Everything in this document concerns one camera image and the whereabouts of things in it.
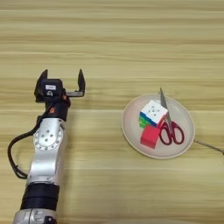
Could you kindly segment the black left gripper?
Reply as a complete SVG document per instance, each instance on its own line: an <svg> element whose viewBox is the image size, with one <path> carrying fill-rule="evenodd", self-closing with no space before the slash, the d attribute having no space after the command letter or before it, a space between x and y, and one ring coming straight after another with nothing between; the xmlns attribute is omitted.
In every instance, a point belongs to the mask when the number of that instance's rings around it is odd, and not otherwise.
<svg viewBox="0 0 224 224"><path fill-rule="evenodd" d="M42 82L47 78L48 70L46 69L38 78L36 87L34 90L34 96L37 102L44 100ZM45 102L44 118L59 118L64 122L67 120L67 112L71 106L70 99L72 97L83 97L85 94L86 82L82 70L78 75L79 91L64 92L59 98L53 97Z"/></svg>

